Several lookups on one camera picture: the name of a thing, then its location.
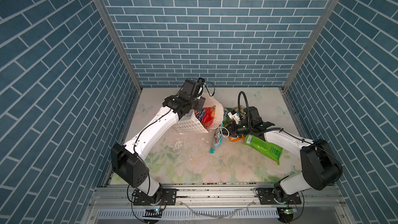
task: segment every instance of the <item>white paper bag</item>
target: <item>white paper bag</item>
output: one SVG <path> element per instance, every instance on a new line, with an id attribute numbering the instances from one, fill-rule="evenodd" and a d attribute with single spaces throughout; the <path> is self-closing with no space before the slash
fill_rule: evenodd
<path id="1" fill-rule="evenodd" d="M 212 107 L 216 106 L 214 119 L 211 125 L 207 127 L 207 130 L 203 127 L 201 122 L 195 117 L 195 113 L 193 109 L 189 111 L 186 115 L 184 115 L 173 127 L 180 134 L 184 133 L 208 133 L 209 131 L 217 128 L 221 122 L 224 113 L 224 108 L 214 97 L 210 97 L 208 93 L 203 93 L 202 97 L 206 99 L 203 107 Z"/>

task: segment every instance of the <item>metal vent grille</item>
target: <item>metal vent grille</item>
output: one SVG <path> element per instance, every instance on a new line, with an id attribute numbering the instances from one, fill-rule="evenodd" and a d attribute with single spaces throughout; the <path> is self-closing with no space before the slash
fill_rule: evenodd
<path id="1" fill-rule="evenodd" d="M 194 211 L 200 214 L 210 214 L 210 215 L 228 215 L 235 211 L 236 208 L 194 208 Z M 135 209 L 135 215 L 138 218 L 142 218 L 145 213 L 145 209 Z M 279 218 L 277 214 L 277 209 L 272 207 L 258 207 L 255 209 L 246 209 L 238 210 L 234 216 L 231 218 Z M 98 211 L 97 219 L 135 219 L 134 215 L 131 212 L 131 209 L 128 208 L 116 208 L 116 209 L 100 209 Z M 162 220 L 207 220 L 213 219 L 211 217 L 206 216 L 197 216 L 193 214 L 187 208 L 171 208 L 166 209 L 163 212 Z"/>

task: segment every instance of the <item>chip bag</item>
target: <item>chip bag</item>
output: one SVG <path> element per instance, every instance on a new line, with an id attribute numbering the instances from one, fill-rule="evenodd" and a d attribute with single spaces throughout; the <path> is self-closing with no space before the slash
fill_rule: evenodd
<path id="1" fill-rule="evenodd" d="M 204 128 L 213 123 L 214 115 L 216 113 L 216 106 L 204 107 L 200 112 L 194 111 L 195 117 L 201 122 Z"/>
<path id="2" fill-rule="evenodd" d="M 245 145 L 251 146 L 256 151 L 261 152 L 263 155 L 277 162 L 279 165 L 279 158 L 281 157 L 283 150 L 282 147 L 267 141 L 263 141 L 253 135 L 246 136 Z"/>

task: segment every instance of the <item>metal frame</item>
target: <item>metal frame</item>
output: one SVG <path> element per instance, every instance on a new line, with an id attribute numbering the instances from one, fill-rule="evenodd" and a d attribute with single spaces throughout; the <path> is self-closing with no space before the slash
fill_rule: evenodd
<path id="1" fill-rule="evenodd" d="M 95 6 L 97 7 L 98 13 L 101 16 L 101 19 L 102 19 L 103 23 L 105 24 L 105 27 L 107 28 L 109 35 L 110 35 L 117 51 L 119 52 L 120 58 L 122 59 L 124 65 L 126 66 L 126 69 L 132 79 L 132 82 L 137 87 L 138 92 L 141 92 L 142 91 L 141 84 L 132 68 L 129 57 L 127 56 L 126 50 L 124 49 L 124 47 L 122 45 L 119 35 L 117 34 L 115 26 L 112 23 L 111 17 L 108 14 L 105 4 L 103 3 L 102 0 L 93 0 L 93 2 L 95 4 Z"/>
<path id="2" fill-rule="evenodd" d="M 332 14 L 338 2 L 339 0 L 328 0 L 325 9 L 323 10 L 321 16 L 319 17 L 315 25 L 314 30 L 311 32 L 310 36 L 308 37 L 308 40 L 304 45 L 304 47 L 302 48 L 296 63 L 294 64 L 291 72 L 287 76 L 286 81 L 282 86 L 284 92 L 286 92 L 287 89 L 292 84 L 293 79 L 295 78 L 296 74 L 299 72 L 301 65 L 304 63 L 305 59 L 307 58 L 308 53 L 310 53 L 312 47 L 315 44 L 316 39 L 319 37 L 319 34 L 321 33 L 323 27 L 325 26 L 326 22 L 328 21 L 330 15 Z"/>
<path id="3" fill-rule="evenodd" d="M 167 206 L 168 209 L 186 210 L 191 208 L 246 208 L 249 210 L 262 210 L 266 207 L 281 207 L 281 205 L 261 205 L 254 189 L 258 187 L 273 187 L 273 183 L 231 183 L 231 184 L 165 184 L 164 188 L 177 189 L 176 205 Z M 303 191 L 306 207 L 336 207 L 336 211 L 342 219 L 342 224 L 351 224 L 349 215 L 346 212 L 347 206 L 337 186 L 327 186 L 322 191 L 309 189 Z M 126 185 L 109 185 L 95 189 L 89 203 L 82 223 L 94 223 L 98 211 L 112 209 L 130 209 L 130 202 L 127 200 Z M 137 211 L 142 206 L 133 206 Z"/>

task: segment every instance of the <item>snack bag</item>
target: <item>snack bag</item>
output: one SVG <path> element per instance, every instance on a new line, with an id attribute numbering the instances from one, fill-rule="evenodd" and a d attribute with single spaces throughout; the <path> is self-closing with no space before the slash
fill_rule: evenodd
<path id="1" fill-rule="evenodd" d="M 200 112 L 194 111 L 195 117 L 201 122 L 204 128 L 213 123 L 214 115 L 216 113 L 216 106 L 204 107 Z"/>
<path id="2" fill-rule="evenodd" d="M 216 131 L 214 132 L 213 142 L 210 148 L 210 154 L 214 153 L 214 151 L 220 146 L 221 142 L 222 142 L 221 128 L 217 128 Z"/>
<path id="3" fill-rule="evenodd" d="M 235 142 L 235 141 L 242 140 L 242 139 L 245 139 L 245 138 L 246 137 L 243 136 L 243 135 L 242 135 L 241 138 L 240 137 L 233 138 L 233 137 L 229 136 L 229 140 L 231 140 L 231 142 Z"/>
<path id="4" fill-rule="evenodd" d="M 263 141 L 260 138 L 255 137 L 253 135 L 246 136 L 245 145 L 251 146 L 256 151 L 259 151 L 263 155 L 276 161 L 279 165 L 279 158 L 281 157 L 283 150 L 282 147 L 267 141 Z"/>

